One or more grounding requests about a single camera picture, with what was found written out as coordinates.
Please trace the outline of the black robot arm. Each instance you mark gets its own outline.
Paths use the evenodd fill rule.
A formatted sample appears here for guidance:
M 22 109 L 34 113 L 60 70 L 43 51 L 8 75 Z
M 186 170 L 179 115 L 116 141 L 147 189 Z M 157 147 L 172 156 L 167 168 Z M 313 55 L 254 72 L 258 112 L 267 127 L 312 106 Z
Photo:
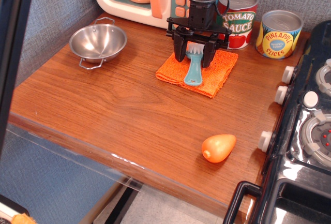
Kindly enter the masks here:
M 217 0 L 189 0 L 189 15 L 186 18 L 167 19 L 167 36 L 173 39 L 175 58 L 181 62 L 186 53 L 188 42 L 203 45 L 203 68 L 210 66 L 218 49 L 227 49 L 232 31 L 216 23 L 216 16 L 223 16 L 229 10 L 227 3 L 225 11 L 220 13 Z

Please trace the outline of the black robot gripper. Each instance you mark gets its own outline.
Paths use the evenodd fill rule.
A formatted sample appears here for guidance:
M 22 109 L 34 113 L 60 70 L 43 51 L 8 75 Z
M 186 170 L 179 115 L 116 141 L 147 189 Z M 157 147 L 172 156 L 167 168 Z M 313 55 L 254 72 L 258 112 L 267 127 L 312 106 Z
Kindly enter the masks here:
M 182 62 L 188 42 L 204 45 L 202 67 L 210 66 L 216 50 L 229 46 L 229 29 L 216 24 L 214 15 L 221 15 L 217 0 L 189 0 L 188 17 L 167 18 L 167 36 L 173 39 L 174 55 Z

